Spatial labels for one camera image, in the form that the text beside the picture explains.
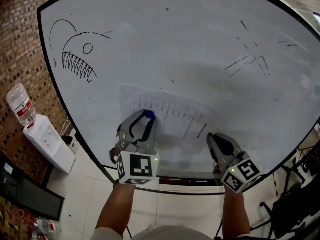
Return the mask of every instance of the blue marker cap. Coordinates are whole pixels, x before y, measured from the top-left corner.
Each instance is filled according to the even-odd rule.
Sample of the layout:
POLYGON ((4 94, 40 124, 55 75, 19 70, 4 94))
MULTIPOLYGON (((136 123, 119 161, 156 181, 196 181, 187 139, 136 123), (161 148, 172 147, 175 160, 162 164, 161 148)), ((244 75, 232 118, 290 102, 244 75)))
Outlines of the blue marker cap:
POLYGON ((155 113, 153 111, 151 111, 151 110, 146 110, 144 116, 146 118, 149 118, 149 119, 152 119, 152 118, 156 117, 155 113))

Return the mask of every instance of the drawn circle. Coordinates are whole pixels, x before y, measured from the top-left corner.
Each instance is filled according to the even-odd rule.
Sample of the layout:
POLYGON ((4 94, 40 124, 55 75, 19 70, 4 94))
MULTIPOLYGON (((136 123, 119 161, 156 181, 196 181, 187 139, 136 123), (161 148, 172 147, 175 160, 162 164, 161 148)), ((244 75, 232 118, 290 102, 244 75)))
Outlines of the drawn circle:
POLYGON ((91 53, 92 52, 92 49, 93 49, 94 47, 92 46, 92 44, 91 43, 86 43, 84 46, 83 46, 83 54, 89 54, 89 53, 91 53))

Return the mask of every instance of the bottle label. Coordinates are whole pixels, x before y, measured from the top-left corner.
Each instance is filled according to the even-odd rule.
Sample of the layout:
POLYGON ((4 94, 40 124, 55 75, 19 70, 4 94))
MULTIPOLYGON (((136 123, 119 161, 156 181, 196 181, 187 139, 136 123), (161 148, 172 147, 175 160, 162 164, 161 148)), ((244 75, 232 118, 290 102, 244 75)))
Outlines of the bottle label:
POLYGON ((31 108, 31 106, 32 104, 30 99, 26 98, 24 102, 14 110, 14 112, 16 113, 17 117, 20 118, 31 108))
POLYGON ((56 224, 52 220, 49 220, 49 225, 52 231, 57 231, 56 224))

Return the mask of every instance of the black chair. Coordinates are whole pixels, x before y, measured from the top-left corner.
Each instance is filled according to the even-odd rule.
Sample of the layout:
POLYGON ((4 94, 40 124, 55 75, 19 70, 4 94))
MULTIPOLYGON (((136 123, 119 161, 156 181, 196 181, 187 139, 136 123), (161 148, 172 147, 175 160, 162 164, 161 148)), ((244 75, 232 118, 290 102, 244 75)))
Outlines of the black chair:
POLYGON ((300 232, 306 227, 306 223, 303 223, 297 229, 293 228, 300 225, 306 217, 314 216, 320 211, 319 186, 320 173, 303 188, 301 188, 300 183, 293 185, 289 191, 282 194, 281 198, 273 204, 272 210, 265 202, 260 203, 260 207, 266 209, 270 219, 259 226, 251 227, 250 231, 271 223, 268 239, 271 239, 273 232, 276 239, 282 238, 288 233, 300 232))

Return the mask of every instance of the human arm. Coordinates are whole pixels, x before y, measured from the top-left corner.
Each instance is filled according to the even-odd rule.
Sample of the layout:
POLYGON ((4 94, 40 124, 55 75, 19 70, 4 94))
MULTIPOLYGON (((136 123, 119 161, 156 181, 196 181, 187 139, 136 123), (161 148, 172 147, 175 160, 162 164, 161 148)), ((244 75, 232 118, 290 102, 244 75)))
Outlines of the human arm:
POLYGON ((110 228, 123 236, 132 211, 135 185, 115 185, 100 214, 96 229, 110 228))
POLYGON ((250 223, 245 208, 244 194, 236 194, 227 186, 225 187, 223 204, 222 234, 225 240, 250 234, 250 223))

